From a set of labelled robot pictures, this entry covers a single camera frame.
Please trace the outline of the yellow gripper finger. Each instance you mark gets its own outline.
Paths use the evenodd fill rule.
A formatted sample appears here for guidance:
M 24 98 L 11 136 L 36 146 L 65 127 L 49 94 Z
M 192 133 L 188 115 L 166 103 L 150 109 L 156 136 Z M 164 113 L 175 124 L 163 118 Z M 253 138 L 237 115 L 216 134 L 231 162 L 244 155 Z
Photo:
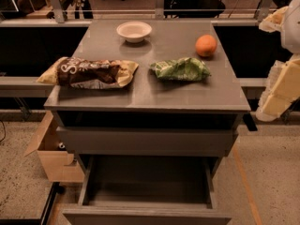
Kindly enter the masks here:
M 278 119 L 300 98 L 300 55 L 288 61 L 276 61 L 271 67 L 265 90 L 259 100 L 256 118 L 263 122 Z
M 273 33 L 276 31 L 281 32 L 283 30 L 283 24 L 285 21 L 285 14 L 287 9 L 288 6 L 281 7 L 272 14 L 268 15 L 259 24 L 259 29 L 268 33 Z

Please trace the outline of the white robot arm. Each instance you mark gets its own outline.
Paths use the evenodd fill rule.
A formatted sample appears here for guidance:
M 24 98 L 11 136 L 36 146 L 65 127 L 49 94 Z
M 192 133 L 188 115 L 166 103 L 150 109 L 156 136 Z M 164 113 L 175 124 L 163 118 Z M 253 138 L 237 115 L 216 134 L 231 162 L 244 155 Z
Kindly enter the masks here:
M 271 122 L 300 98 L 300 0 L 268 15 L 259 28 L 269 33 L 279 31 L 281 46 L 292 53 L 288 61 L 276 61 L 271 67 L 255 113 L 258 120 Z

